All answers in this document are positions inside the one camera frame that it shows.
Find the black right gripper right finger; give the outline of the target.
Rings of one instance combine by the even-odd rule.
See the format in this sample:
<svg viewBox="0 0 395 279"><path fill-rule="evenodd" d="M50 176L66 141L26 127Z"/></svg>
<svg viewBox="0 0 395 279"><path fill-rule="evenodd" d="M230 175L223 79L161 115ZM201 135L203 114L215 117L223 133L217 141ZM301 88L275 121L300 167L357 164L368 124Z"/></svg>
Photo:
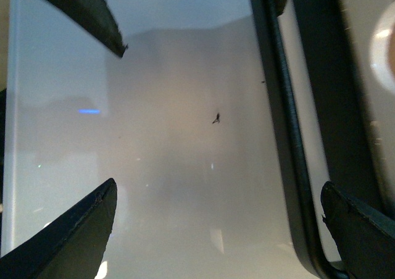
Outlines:
<svg viewBox="0 0 395 279"><path fill-rule="evenodd" d="M323 221L351 278L394 278L394 220L341 190L324 184Z"/></svg>

